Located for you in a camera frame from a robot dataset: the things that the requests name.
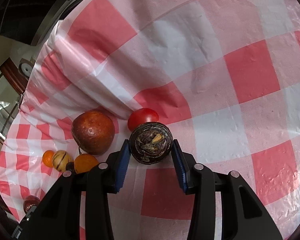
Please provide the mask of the dark red wrinkled apple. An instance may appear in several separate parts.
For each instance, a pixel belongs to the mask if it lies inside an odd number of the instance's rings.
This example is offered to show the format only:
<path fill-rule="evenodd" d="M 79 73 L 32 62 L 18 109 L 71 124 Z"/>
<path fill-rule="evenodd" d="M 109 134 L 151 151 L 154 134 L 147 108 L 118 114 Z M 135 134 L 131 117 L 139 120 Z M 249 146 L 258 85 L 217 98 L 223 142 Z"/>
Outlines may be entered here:
<path fill-rule="evenodd" d="M 23 202 L 23 210 L 25 213 L 28 213 L 31 207 L 38 206 L 40 203 L 40 199 L 36 196 L 29 195 L 25 197 Z"/>

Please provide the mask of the orange tangerine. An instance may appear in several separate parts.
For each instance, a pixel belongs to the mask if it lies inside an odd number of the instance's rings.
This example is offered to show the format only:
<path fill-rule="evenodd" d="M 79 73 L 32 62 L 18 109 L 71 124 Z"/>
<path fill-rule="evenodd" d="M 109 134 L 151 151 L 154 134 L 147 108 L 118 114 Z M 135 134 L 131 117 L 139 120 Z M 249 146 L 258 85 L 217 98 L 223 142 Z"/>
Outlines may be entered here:
<path fill-rule="evenodd" d="M 47 150 L 44 152 L 42 156 L 42 162 L 46 167 L 53 168 L 52 158 L 54 154 L 55 152 L 52 150 Z"/>
<path fill-rule="evenodd" d="M 93 167 L 97 166 L 99 161 L 90 154 L 80 154 L 74 160 L 74 170 L 77 174 L 89 172 Z"/>

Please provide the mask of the dark mangosteen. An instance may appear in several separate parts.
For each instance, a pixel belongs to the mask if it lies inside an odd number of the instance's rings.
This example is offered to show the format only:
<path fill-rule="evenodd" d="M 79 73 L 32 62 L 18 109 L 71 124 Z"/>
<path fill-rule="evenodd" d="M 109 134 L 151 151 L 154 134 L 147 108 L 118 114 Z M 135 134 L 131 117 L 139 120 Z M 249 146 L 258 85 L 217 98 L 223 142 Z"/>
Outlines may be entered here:
<path fill-rule="evenodd" d="M 68 162 L 66 164 L 66 170 L 70 171 L 71 173 L 76 173 L 74 168 L 74 162 Z"/>
<path fill-rule="evenodd" d="M 137 162 L 153 165 L 169 155 L 172 141 L 173 135 L 167 126 L 159 122 L 146 122 L 131 133 L 129 150 Z"/>

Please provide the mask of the small red tomato back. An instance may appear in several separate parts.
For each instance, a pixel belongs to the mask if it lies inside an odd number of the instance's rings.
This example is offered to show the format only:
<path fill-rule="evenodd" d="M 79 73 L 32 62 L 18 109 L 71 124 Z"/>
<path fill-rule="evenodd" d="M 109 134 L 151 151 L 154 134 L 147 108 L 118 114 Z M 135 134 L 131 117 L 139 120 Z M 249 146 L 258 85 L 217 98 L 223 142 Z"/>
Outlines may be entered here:
<path fill-rule="evenodd" d="M 156 111 L 150 108 L 141 108 L 134 111 L 127 121 L 128 129 L 132 132 L 141 124 L 146 122 L 157 122 L 159 121 L 159 115 Z"/>

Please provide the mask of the yellow striped pepino melon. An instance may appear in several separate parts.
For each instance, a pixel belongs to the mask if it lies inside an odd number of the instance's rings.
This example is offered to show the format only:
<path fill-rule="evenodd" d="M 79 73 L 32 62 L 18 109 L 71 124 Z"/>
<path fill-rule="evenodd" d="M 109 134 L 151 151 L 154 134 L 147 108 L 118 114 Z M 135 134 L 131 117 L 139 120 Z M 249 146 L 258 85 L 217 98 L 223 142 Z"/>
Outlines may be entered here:
<path fill-rule="evenodd" d="M 65 172 L 67 164 L 71 162 L 73 158 L 64 150 L 58 150 L 52 157 L 52 165 L 58 172 Z"/>

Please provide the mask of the brown red apple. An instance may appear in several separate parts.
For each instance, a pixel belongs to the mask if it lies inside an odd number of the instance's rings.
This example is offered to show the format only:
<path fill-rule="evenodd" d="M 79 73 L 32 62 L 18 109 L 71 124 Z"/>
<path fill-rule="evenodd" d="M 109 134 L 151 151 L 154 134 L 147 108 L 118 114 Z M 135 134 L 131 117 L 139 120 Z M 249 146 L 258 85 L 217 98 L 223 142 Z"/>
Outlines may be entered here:
<path fill-rule="evenodd" d="M 102 155 L 111 146 L 115 126 L 111 118 L 97 109 L 86 111 L 74 119 L 71 134 L 84 152 Z"/>

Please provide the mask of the red checkered tablecloth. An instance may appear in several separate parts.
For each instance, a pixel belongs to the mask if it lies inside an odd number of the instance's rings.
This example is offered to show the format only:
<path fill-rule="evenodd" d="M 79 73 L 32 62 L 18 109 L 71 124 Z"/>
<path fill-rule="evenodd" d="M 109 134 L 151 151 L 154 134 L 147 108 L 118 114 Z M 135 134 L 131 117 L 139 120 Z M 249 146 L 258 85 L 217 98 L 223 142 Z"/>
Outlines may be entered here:
<path fill-rule="evenodd" d="M 84 0 L 58 22 L 0 152 L 0 194 L 16 220 L 59 173 L 46 150 L 78 147 L 90 109 L 115 125 L 155 110 L 181 149 L 238 171 L 283 238 L 300 224 L 300 4 L 297 0 Z"/>

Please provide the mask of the black range hood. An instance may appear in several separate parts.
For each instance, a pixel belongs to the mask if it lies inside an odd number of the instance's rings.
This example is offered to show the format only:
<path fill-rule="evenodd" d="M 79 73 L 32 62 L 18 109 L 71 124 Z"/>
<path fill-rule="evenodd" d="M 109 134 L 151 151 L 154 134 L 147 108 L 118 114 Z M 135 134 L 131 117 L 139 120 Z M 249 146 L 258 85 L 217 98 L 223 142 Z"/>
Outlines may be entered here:
<path fill-rule="evenodd" d="M 36 46 L 83 0 L 0 0 L 0 36 Z"/>

